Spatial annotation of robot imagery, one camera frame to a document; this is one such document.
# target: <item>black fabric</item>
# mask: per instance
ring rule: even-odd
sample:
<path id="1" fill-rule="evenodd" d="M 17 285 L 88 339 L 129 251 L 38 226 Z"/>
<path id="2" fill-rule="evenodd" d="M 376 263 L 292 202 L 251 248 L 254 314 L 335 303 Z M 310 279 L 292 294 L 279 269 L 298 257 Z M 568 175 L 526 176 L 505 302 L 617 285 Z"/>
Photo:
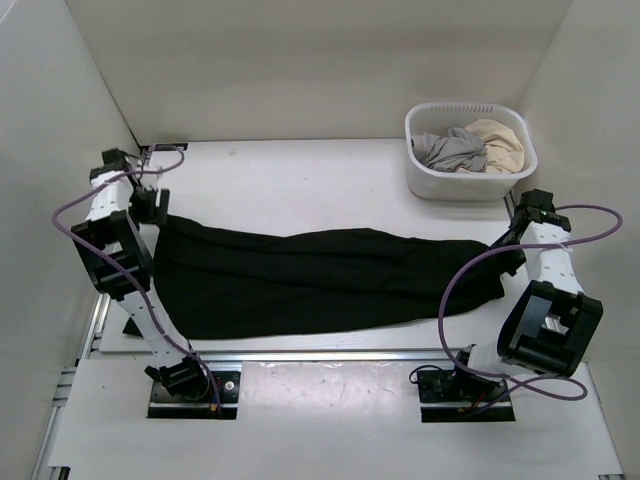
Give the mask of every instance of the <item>black fabric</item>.
<path id="1" fill-rule="evenodd" d="M 343 332 L 436 317 L 451 277 L 487 248 L 369 229 L 275 237 L 169 216 L 155 286 L 189 339 Z M 499 272 L 483 262 L 460 280 L 447 314 L 503 295 Z M 131 321 L 124 333 L 139 335 Z"/>

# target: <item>white plastic basket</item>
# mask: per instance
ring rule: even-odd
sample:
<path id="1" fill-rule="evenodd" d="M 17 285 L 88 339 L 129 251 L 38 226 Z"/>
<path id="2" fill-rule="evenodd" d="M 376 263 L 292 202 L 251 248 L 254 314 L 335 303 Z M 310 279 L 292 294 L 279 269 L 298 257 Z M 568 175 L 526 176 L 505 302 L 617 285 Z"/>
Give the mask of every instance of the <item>white plastic basket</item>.
<path id="1" fill-rule="evenodd" d="M 432 133 L 445 136 L 451 127 L 466 127 L 481 118 L 496 120 L 511 128 L 524 147 L 524 168 L 519 173 L 446 173 L 422 165 L 413 154 L 411 136 Z M 432 102 L 417 105 L 405 118 L 407 181 L 411 191 L 436 200 L 490 201 L 504 197 L 538 166 L 538 157 L 524 119 L 510 108 L 489 103 Z"/>

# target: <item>cable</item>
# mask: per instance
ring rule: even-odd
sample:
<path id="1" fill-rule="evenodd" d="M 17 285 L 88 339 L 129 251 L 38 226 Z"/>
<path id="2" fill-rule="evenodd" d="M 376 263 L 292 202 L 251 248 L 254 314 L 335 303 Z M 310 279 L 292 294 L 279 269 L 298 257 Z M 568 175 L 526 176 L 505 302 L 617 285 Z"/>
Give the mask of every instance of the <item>cable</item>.
<path id="1" fill-rule="evenodd" d="M 110 184 L 120 180 L 123 177 L 128 177 L 130 175 L 136 175 L 136 174 L 141 174 L 141 175 L 160 175 L 160 174 L 175 170 L 176 168 L 178 168 L 180 165 L 182 165 L 184 163 L 184 152 L 182 151 L 182 149 L 179 149 L 179 148 L 176 149 L 176 151 L 180 154 L 180 160 L 178 162 L 176 162 L 175 164 L 171 165 L 170 167 L 159 168 L 157 170 L 130 170 L 128 172 L 122 172 L 122 173 L 119 173 L 117 175 L 114 175 L 108 181 L 106 181 L 102 185 L 98 186 L 94 190 L 91 190 L 90 192 L 85 193 L 84 195 L 80 196 L 79 198 L 77 198 L 77 199 L 75 199 L 75 200 L 73 200 L 73 201 L 71 201 L 69 203 L 66 203 L 66 204 L 62 205 L 61 207 L 57 208 L 51 214 L 51 223 L 53 223 L 53 226 L 56 227 L 64 235 L 66 235 L 67 237 L 71 238 L 77 244 L 82 245 L 84 248 L 89 250 L 91 253 L 93 253 L 94 255 L 97 255 L 98 257 L 103 259 L 106 263 L 111 265 L 118 273 L 122 274 L 122 276 L 124 278 L 126 278 L 129 281 L 129 283 L 131 283 L 131 285 L 133 285 L 133 287 L 140 293 L 140 295 L 142 297 L 142 300 L 144 301 L 144 303 L 145 303 L 145 305 L 147 307 L 147 310 L 149 311 L 149 316 L 151 317 L 151 321 L 153 322 L 153 325 L 156 327 L 156 329 L 158 330 L 158 332 L 160 333 L 162 338 L 164 338 L 164 340 L 169 345 L 171 345 L 173 348 L 178 350 L 180 353 L 186 355 L 187 357 L 191 358 L 192 360 L 196 361 L 202 367 L 202 369 L 204 370 L 204 372 L 205 372 L 205 374 L 207 376 L 208 382 L 210 383 L 210 385 L 213 386 L 213 391 L 214 391 L 215 401 L 216 401 L 216 405 L 217 405 L 218 415 L 221 416 L 222 412 L 221 412 L 221 405 L 220 405 L 220 392 L 218 391 L 218 385 L 217 385 L 216 380 L 215 380 L 215 378 L 213 376 L 213 373 L 209 369 L 209 366 L 207 365 L 207 363 L 204 360 L 202 360 L 198 356 L 197 353 L 194 353 L 194 352 L 191 352 L 189 350 L 186 350 L 186 349 L 182 348 L 180 345 L 178 345 L 178 343 L 176 343 L 165 332 L 164 328 L 162 328 L 162 325 L 160 324 L 160 321 L 158 320 L 158 317 L 155 314 L 153 305 L 151 304 L 151 299 L 147 295 L 147 292 L 145 291 L 145 289 L 142 287 L 142 285 L 140 285 L 140 283 L 135 279 L 135 277 L 133 277 L 133 275 L 131 275 L 122 265 L 120 265 L 118 262 L 116 262 L 109 255 L 104 253 L 102 250 L 94 247 L 93 245 L 91 245 L 89 242 L 87 242 L 86 240 L 84 240 L 80 236 L 78 236 L 75 233 L 73 233 L 71 230 L 69 230 L 64 225 L 62 225 L 62 223 L 60 223 L 60 221 L 58 220 L 58 217 L 63 212 L 65 212 L 65 211 L 69 210 L 70 208 L 75 207 L 76 205 L 84 202 L 85 200 L 97 195 L 102 190 L 107 188 L 107 186 L 109 186 Z"/>
<path id="2" fill-rule="evenodd" d="M 409 374 L 409 382 L 413 383 L 414 385 L 418 384 L 418 379 L 416 378 L 416 381 L 414 382 L 413 380 L 411 380 L 411 377 L 413 377 L 414 373 L 418 373 L 418 371 L 420 370 L 424 370 L 425 368 L 433 368 L 435 370 L 442 370 L 439 366 L 437 365 L 420 365 L 417 368 L 414 368 L 413 370 L 411 370 L 411 373 Z"/>
<path id="3" fill-rule="evenodd" d="M 593 235 L 590 237 L 585 237 L 585 238 L 579 238 L 576 240 L 569 240 L 567 242 L 563 242 L 563 243 L 541 243 L 541 244 L 523 244 L 523 245 L 507 245 L 504 247 L 498 247 L 494 250 L 489 250 L 485 253 L 482 253 L 480 255 L 478 255 L 477 257 L 471 259 L 469 262 L 467 262 L 462 268 L 460 268 L 460 270 L 458 270 L 456 272 L 456 274 L 453 276 L 453 278 L 451 279 L 451 281 L 449 282 L 449 284 L 447 285 L 447 288 L 444 291 L 444 294 L 442 295 L 442 299 L 440 300 L 440 308 L 438 311 L 438 336 L 440 337 L 440 343 L 442 344 L 442 349 L 444 350 L 444 352 L 447 354 L 447 357 L 449 357 L 449 360 L 451 360 L 453 362 L 453 364 L 466 371 L 469 372 L 473 375 L 478 375 L 478 376 L 482 376 L 482 377 L 489 377 L 489 378 L 499 378 L 499 379 L 503 379 L 503 380 L 509 380 L 510 382 L 514 383 L 515 386 L 511 387 L 510 389 L 508 389 L 506 392 L 504 392 L 503 394 L 499 395 L 496 399 L 492 400 L 491 402 L 489 402 L 487 405 L 482 406 L 482 408 L 479 408 L 477 410 L 474 410 L 472 412 L 472 414 L 478 414 L 481 413 L 483 411 L 485 411 L 486 409 L 490 408 L 493 404 L 499 402 L 500 400 L 504 399 L 507 395 L 509 395 L 510 393 L 512 393 L 513 391 L 517 390 L 518 388 L 527 388 L 528 390 L 531 390 L 533 392 L 539 393 L 541 395 L 545 395 L 547 397 L 551 397 L 551 398 L 555 398 L 557 400 L 567 400 L 567 401 L 578 401 L 578 400 L 582 400 L 583 398 L 585 398 L 588 394 L 588 391 L 586 389 L 586 387 L 578 382 L 577 380 L 574 380 L 572 378 L 558 378 L 555 376 L 546 376 L 546 375 L 541 375 L 538 377 L 534 377 L 534 378 L 530 378 L 527 380 L 516 380 L 515 378 L 506 375 L 506 374 L 502 374 L 502 373 L 492 373 L 492 372 L 482 372 L 480 370 L 476 370 L 474 368 L 468 367 L 467 365 L 465 365 L 464 363 L 462 363 L 460 360 L 458 360 L 456 358 L 456 356 L 454 355 L 454 353 L 452 352 L 451 348 L 449 347 L 449 345 L 447 344 L 447 339 L 445 338 L 444 335 L 444 316 L 445 316 L 445 309 L 447 306 L 447 301 L 449 300 L 449 296 L 451 295 L 451 292 L 453 291 L 454 286 L 456 285 L 456 283 L 458 282 L 458 280 L 460 280 L 460 278 L 467 272 L 467 270 L 469 270 L 471 267 L 473 267 L 474 265 L 476 265 L 477 263 L 480 263 L 481 261 L 489 258 L 489 257 L 493 257 L 495 255 L 499 255 L 501 253 L 505 253 L 505 252 L 512 252 L 515 250 L 529 250 L 529 249 L 551 249 L 551 248 L 566 248 L 566 247 L 570 247 L 572 245 L 582 245 L 584 243 L 589 243 L 589 242 L 595 242 L 598 240 L 601 240 L 603 238 L 606 238 L 610 235 L 613 235 L 615 232 L 617 232 L 618 230 L 620 230 L 620 227 L 622 227 L 622 223 L 623 223 L 623 219 L 622 219 L 622 215 L 620 215 L 618 212 L 616 212 L 615 210 L 612 210 L 610 208 L 607 207 L 602 207 L 599 205 L 587 205 L 587 204 L 574 204 L 574 205 L 565 205 L 563 207 L 558 207 L 556 210 L 570 210 L 570 209 L 587 209 L 587 210 L 599 210 L 602 212 L 606 212 L 609 213 L 611 215 L 613 215 L 614 217 L 616 217 L 616 224 L 611 227 L 609 230 L 606 230 L 603 233 L 600 233 L 598 235 Z M 557 379 L 557 380 L 563 380 L 566 382 L 570 382 L 573 383 L 574 385 L 579 386 L 582 389 L 582 393 L 580 393 L 579 395 L 576 396 L 567 396 L 567 395 L 560 395 L 557 393 L 553 393 L 553 392 L 549 392 L 546 390 L 542 390 L 540 388 L 534 387 L 531 384 L 536 382 L 536 381 L 541 381 L 541 380 L 548 380 L 548 379 Z"/>

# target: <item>wall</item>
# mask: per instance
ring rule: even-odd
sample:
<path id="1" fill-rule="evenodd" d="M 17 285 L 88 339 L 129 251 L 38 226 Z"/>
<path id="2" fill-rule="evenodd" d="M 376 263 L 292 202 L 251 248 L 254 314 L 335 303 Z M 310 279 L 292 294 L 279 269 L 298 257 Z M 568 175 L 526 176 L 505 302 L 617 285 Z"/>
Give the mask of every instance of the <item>wall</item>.
<path id="1" fill-rule="evenodd" d="M 140 143 L 403 136 L 513 105 L 571 0 L 67 0 Z"/>
<path id="2" fill-rule="evenodd" d="M 63 0 L 0 0 L 0 15 L 0 478 L 13 480 L 96 299 L 49 215 L 88 188 L 101 150 L 135 143 Z"/>
<path id="3" fill-rule="evenodd" d="M 522 103 L 557 204 L 600 203 L 625 217 L 610 240 L 576 248 L 580 282 L 605 316 L 588 352 L 623 466 L 640 477 L 640 2 L 575 0 Z M 575 215 L 577 234 L 606 228 Z"/>

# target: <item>clothes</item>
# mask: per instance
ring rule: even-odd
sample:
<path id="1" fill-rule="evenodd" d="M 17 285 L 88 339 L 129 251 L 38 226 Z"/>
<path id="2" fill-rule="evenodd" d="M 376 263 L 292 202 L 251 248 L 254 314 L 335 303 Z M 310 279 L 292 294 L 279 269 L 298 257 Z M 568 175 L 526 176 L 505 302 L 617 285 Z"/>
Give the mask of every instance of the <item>clothes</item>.
<path id="1" fill-rule="evenodd" d="M 485 173 L 518 173 L 522 171 L 524 168 L 524 147 L 509 127 L 495 120 L 480 119 L 467 125 L 465 130 L 479 137 L 486 145 L 489 165 Z"/>
<path id="2" fill-rule="evenodd" d="M 487 246 L 369 230 L 275 237 L 169 216 L 154 283 L 189 339 L 344 332 L 434 318 L 455 272 Z M 491 259 L 465 274 L 447 315 L 504 292 Z M 125 333 L 136 333 L 130 321 Z"/>
<path id="3" fill-rule="evenodd" d="M 439 172 L 462 167 L 470 172 L 487 168 L 487 150 L 482 140 L 464 128 L 449 129 L 448 137 L 425 133 L 412 137 L 413 152 L 420 163 Z"/>

